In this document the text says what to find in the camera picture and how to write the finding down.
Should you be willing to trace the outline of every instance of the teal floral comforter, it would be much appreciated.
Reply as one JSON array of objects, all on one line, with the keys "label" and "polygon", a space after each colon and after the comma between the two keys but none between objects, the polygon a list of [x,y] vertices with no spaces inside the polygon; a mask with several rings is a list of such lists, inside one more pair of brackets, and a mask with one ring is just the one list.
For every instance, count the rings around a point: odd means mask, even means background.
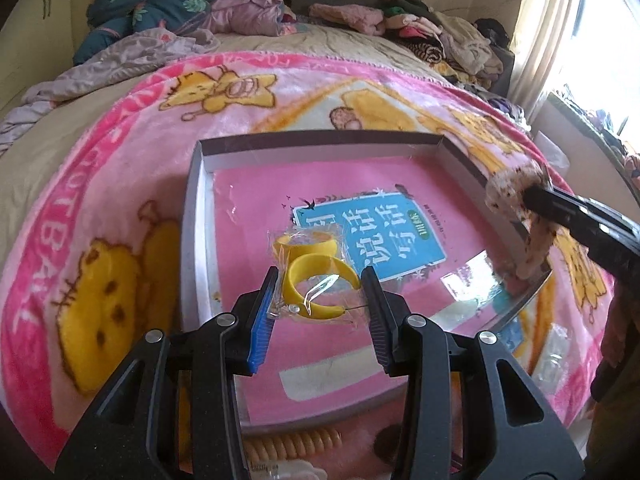
[{"label": "teal floral comforter", "polygon": [[211,0],[93,0],[86,10],[88,25],[93,29],[74,56],[74,65],[121,38],[164,27],[175,34],[195,30],[206,18]]}]

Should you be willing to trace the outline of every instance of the yellow bracelet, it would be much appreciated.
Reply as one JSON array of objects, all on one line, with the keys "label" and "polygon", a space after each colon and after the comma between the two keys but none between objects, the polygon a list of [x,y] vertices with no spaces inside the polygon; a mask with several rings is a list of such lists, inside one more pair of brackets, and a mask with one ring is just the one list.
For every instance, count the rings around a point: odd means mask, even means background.
[{"label": "yellow bracelet", "polygon": [[278,261],[284,259],[290,264],[303,254],[325,254],[335,256],[338,252],[338,242],[328,233],[315,231],[312,234],[318,242],[315,244],[290,244],[291,236],[283,235],[273,243],[273,254]]},{"label": "yellow bracelet", "polygon": [[351,283],[354,289],[360,288],[360,279],[356,271],[344,261],[327,254],[308,253],[295,258],[287,265],[282,280],[282,298],[287,304],[300,305],[300,316],[311,319],[332,319],[341,316],[345,312],[343,306],[325,306],[310,301],[305,303],[305,298],[296,290],[297,284],[312,276],[324,274],[338,274]]}]

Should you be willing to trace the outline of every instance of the window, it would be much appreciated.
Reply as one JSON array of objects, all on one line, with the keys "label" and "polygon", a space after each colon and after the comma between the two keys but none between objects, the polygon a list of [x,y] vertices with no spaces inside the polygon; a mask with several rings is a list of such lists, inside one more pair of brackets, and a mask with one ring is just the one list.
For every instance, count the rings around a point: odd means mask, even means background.
[{"label": "window", "polygon": [[554,87],[582,110],[604,110],[608,128],[640,151],[640,24],[624,0],[581,0]]}]

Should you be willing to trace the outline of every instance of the metal screw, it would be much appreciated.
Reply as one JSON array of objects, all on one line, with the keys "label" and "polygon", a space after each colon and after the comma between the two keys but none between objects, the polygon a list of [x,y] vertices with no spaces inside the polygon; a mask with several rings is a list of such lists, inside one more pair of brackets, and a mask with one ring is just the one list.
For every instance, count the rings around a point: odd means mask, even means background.
[{"label": "metal screw", "polygon": [[162,330],[158,330],[157,328],[153,330],[149,330],[149,332],[145,334],[145,341],[147,343],[157,343],[161,339],[162,339]]},{"label": "metal screw", "polygon": [[492,345],[498,341],[498,338],[495,336],[493,332],[488,332],[486,330],[480,333],[479,338],[480,338],[480,341],[482,341],[484,344],[487,344],[487,345]]},{"label": "metal screw", "polygon": [[228,312],[220,314],[216,318],[216,323],[220,326],[231,326],[236,322],[236,316],[229,314]]},{"label": "metal screw", "polygon": [[418,316],[418,314],[411,314],[406,322],[411,326],[415,326],[416,328],[420,328],[421,326],[425,326],[427,324],[427,320],[422,316]]}]

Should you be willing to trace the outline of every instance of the curtain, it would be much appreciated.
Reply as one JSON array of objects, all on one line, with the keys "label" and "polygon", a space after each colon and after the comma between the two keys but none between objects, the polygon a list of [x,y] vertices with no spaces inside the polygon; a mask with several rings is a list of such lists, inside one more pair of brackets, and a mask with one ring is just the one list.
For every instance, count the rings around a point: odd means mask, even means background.
[{"label": "curtain", "polygon": [[508,98],[533,120],[560,70],[580,0],[522,0],[511,50],[516,55]]}]

